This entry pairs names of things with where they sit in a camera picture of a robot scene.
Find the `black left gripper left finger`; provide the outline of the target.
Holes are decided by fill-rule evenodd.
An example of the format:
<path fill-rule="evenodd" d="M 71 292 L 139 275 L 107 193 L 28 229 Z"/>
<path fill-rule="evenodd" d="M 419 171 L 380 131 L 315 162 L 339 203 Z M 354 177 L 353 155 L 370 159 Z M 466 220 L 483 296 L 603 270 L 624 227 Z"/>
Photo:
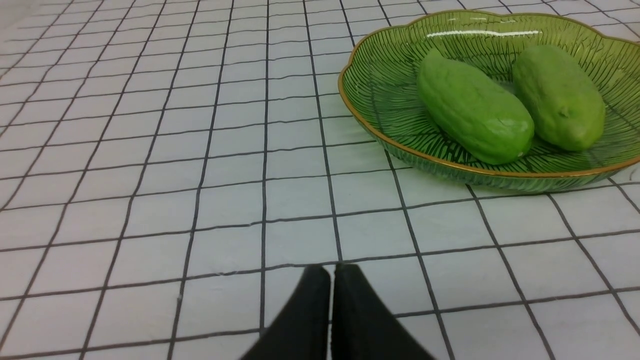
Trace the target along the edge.
<path fill-rule="evenodd" d="M 325 360 L 328 350 L 331 279 L 310 265 L 270 327 L 243 360 Z"/>

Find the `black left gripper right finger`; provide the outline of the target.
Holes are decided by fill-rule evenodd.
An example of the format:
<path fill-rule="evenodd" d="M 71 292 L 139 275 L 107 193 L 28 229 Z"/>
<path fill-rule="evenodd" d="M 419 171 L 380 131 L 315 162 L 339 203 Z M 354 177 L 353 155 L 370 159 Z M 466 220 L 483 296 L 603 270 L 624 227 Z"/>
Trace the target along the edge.
<path fill-rule="evenodd" d="M 400 324 L 356 264 L 334 269 L 334 360 L 433 360 Z"/>

